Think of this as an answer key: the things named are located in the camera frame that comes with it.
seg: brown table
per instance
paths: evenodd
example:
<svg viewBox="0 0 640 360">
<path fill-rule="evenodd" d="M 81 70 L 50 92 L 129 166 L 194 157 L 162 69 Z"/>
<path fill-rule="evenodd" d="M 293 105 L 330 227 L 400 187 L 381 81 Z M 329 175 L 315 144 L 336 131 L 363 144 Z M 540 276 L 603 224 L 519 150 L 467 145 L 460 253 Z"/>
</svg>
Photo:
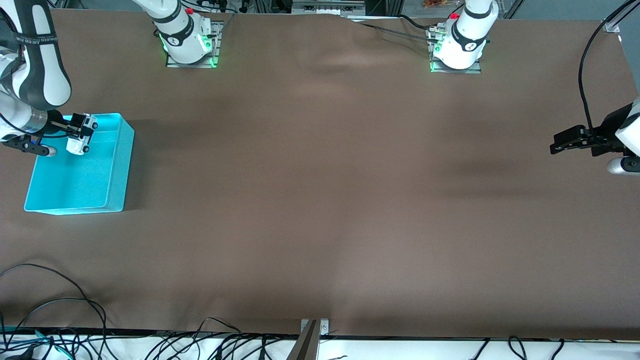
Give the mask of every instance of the brown table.
<svg viewBox="0 0 640 360">
<path fill-rule="evenodd" d="M 144 13 L 54 20 L 74 86 L 61 111 L 136 130 L 126 209 L 26 213 L 33 158 L 2 149 L 0 263 L 68 274 L 110 327 L 295 332 L 319 316 L 337 334 L 640 336 L 639 180 L 548 153 L 584 123 L 595 22 L 498 21 L 483 73 L 464 76 L 331 15 L 238 15 L 215 70 L 165 68 Z M 636 97 L 616 35 L 596 39 L 585 83 L 598 124 Z M 0 308 L 15 323 L 73 294 L 19 270 Z M 30 324 L 99 326 L 78 303 Z"/>
</svg>

